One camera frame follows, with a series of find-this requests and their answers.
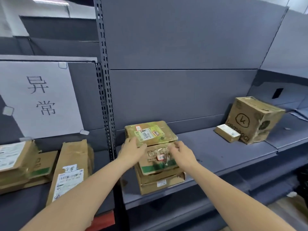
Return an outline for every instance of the sign with chinese characters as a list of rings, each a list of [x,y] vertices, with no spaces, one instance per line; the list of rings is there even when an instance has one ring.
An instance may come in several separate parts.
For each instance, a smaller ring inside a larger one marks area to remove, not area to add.
[[[0,62],[0,95],[25,137],[83,130],[68,65],[60,63]]]

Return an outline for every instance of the black circle logo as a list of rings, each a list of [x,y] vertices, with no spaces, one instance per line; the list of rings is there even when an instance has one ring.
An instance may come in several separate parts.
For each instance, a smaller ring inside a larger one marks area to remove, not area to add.
[[[270,124],[270,121],[264,121],[262,122],[262,124],[259,127],[259,130],[264,130],[265,128],[267,128]]]
[[[237,124],[239,124],[241,127],[247,128],[249,127],[250,120],[249,117],[246,116],[244,113],[239,113],[235,118]]]

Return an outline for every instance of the cardboard box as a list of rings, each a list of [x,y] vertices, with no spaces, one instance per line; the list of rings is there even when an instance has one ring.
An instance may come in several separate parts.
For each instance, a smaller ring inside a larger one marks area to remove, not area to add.
[[[30,174],[30,179],[27,183],[24,181],[15,182],[5,186],[0,186],[0,194],[21,190],[24,188],[41,185],[51,182],[52,175],[55,169],[55,161],[57,151],[44,152],[37,155],[36,164]]]
[[[0,186],[26,183],[39,150],[34,140],[0,146]]]
[[[148,176],[143,175],[143,174],[139,174],[136,167],[135,167],[135,171],[136,171],[137,180],[138,180],[141,195],[148,194],[148,193],[151,193],[151,192],[154,192],[154,191],[157,191],[157,190],[164,189],[168,186],[173,186],[175,184],[184,182],[185,178],[186,178],[186,174],[184,172],[180,172],[178,174],[160,179],[160,180],[155,181],[155,182],[143,184],[143,183],[141,183],[143,181],[142,178],[148,177]]]
[[[146,154],[144,154],[138,162],[143,175],[158,173],[178,167],[175,159],[168,150],[168,144],[174,143],[164,143],[147,147]],[[164,160],[158,160],[158,155],[163,155]]]
[[[285,113],[284,109],[249,97],[237,97],[225,124],[241,134],[246,143],[264,141]]]
[[[125,126],[125,134],[126,138],[136,136],[138,147],[144,143],[147,146],[152,146],[177,140],[177,136],[164,121]]]
[[[148,184],[151,182],[157,182],[159,180],[162,180],[164,178],[173,176],[173,175],[178,175],[183,172],[183,170],[179,167],[170,169],[170,170],[164,170],[159,173],[154,173],[154,174],[149,174],[149,175],[143,175],[140,165],[136,164],[135,165],[135,171],[139,175],[140,183],[143,184]]]
[[[94,152],[87,140],[63,143],[46,206],[87,179],[94,168]]]
[[[236,132],[231,127],[226,124],[222,124],[217,126],[214,131],[227,140],[229,143],[233,143],[234,141],[238,141],[241,137],[241,134]]]

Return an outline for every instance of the forearm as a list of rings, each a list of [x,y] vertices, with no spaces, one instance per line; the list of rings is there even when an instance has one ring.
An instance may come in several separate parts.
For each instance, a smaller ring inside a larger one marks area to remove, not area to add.
[[[263,204],[225,182],[200,164],[187,170],[233,231],[295,231]]]
[[[128,168],[116,159],[52,202],[21,231],[84,231]]]

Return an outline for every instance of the person's right hand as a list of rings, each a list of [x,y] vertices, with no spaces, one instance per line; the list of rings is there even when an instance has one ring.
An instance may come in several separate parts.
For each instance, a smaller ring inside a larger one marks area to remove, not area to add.
[[[193,151],[190,150],[182,141],[174,142],[168,145],[168,149],[175,159],[177,165],[184,171],[189,171],[191,167],[198,164]]]

